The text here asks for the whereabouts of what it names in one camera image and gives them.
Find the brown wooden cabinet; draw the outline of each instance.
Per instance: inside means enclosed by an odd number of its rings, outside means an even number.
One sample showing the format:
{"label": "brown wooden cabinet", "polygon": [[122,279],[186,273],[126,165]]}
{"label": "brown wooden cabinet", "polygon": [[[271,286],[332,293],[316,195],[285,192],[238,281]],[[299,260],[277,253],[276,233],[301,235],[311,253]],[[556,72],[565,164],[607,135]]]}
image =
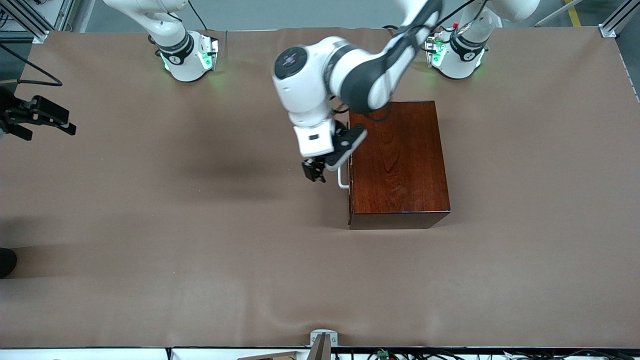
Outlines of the brown wooden cabinet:
{"label": "brown wooden cabinet", "polygon": [[350,161],[351,229],[426,229],[451,212],[433,101],[392,102],[371,114],[349,112],[367,138]]}

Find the yellow floor line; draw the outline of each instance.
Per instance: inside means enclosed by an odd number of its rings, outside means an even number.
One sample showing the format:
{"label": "yellow floor line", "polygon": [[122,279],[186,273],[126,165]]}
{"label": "yellow floor line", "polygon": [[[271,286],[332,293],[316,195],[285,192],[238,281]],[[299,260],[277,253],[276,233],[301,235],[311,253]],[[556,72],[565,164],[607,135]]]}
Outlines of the yellow floor line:
{"label": "yellow floor line", "polygon": [[[571,0],[564,0],[565,4],[568,4]],[[578,18],[578,12],[575,11],[575,6],[572,6],[568,10],[569,18],[571,19],[571,24],[573,26],[582,26],[580,24],[580,19]]]}

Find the gray floor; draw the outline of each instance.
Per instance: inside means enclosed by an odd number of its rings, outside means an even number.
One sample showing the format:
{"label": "gray floor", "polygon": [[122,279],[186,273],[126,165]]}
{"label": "gray floor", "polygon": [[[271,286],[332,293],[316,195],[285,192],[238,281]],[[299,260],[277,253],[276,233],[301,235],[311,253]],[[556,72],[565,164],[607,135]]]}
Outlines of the gray floor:
{"label": "gray floor", "polygon": [[[79,15],[76,22],[86,23],[87,32],[143,32],[140,25],[122,13],[106,6],[102,0],[95,1],[91,14]],[[192,0],[205,23],[216,30],[264,30],[304,27],[380,28],[387,24],[399,24],[402,14],[392,0]],[[445,1],[445,13],[449,13],[463,0]],[[597,25],[607,18],[621,0],[585,0],[576,7],[583,26]],[[541,0],[533,16],[527,20],[505,27],[533,26],[544,16],[564,5],[563,0]],[[200,29],[195,14],[187,8],[179,13],[185,27]],[[449,24],[456,21],[454,16]],[[571,26],[568,13],[547,22],[546,26]],[[640,83],[640,15],[636,15],[618,39],[620,52],[625,59],[631,79]],[[28,45],[13,45],[22,54],[29,51]],[[7,54],[0,54],[0,79],[15,78],[21,71],[19,61]]]}

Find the table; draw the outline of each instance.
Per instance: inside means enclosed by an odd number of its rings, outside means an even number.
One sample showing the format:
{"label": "table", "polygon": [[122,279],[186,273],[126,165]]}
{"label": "table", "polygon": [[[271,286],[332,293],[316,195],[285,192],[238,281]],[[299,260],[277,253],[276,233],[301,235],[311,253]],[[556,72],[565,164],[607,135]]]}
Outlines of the table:
{"label": "table", "polygon": [[335,174],[303,177],[270,76],[328,35],[378,51],[389,33],[229,33],[196,83],[141,33],[34,46],[64,86],[17,95],[78,130],[0,142],[0,246],[20,258],[0,346],[285,346],[315,328],[350,346],[637,346],[640,106],[615,41],[496,29],[461,81],[418,60],[394,100],[436,101],[452,213],[349,231]]}

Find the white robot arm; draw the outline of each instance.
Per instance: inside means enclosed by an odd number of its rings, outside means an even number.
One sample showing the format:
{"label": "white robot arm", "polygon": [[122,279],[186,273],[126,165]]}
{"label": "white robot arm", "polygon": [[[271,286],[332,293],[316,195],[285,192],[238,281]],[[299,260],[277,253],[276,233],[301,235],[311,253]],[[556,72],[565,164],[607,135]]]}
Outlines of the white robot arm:
{"label": "white robot arm", "polygon": [[179,81],[200,79],[212,70],[218,53],[218,40],[187,31],[174,14],[187,0],[104,0],[140,24],[160,49],[164,67]]}
{"label": "white robot arm", "polygon": [[330,99],[370,113],[389,102],[405,70],[440,19],[442,0],[396,0],[405,14],[399,31],[378,54],[340,37],[286,49],[276,59],[273,82],[294,124],[305,175],[324,182],[366,137],[364,126],[346,129],[333,119]]}
{"label": "white robot arm", "polygon": [[476,0],[462,11],[458,29],[447,29],[433,37],[428,49],[430,64],[443,75],[463,79],[480,66],[484,46],[499,17],[522,21],[533,14],[540,0]]}

